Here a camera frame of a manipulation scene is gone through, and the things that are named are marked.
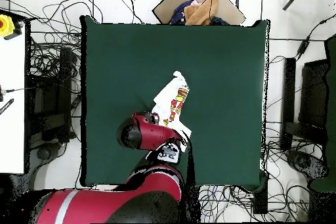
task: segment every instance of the green tablecloth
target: green tablecloth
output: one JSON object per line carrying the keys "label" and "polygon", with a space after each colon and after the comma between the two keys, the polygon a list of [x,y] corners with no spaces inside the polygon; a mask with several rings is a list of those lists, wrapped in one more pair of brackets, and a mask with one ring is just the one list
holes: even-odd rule
{"label": "green tablecloth", "polygon": [[267,21],[250,28],[81,21],[84,185],[125,182],[145,152],[120,147],[117,128],[144,103],[153,106],[178,70],[190,87],[180,120],[192,130],[196,182],[259,186]]}

